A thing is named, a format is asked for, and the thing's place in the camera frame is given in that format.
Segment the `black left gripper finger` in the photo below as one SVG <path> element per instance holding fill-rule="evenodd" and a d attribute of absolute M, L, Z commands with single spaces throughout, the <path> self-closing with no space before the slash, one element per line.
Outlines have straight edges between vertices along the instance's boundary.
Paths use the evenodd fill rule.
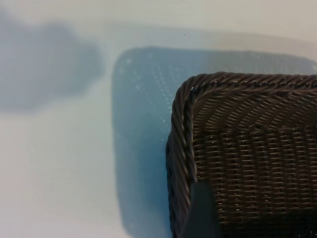
<path fill-rule="evenodd" d="M 206 182 L 196 182 L 191 185 L 191 206 L 181 237 L 221 237 L 214 194 Z"/>

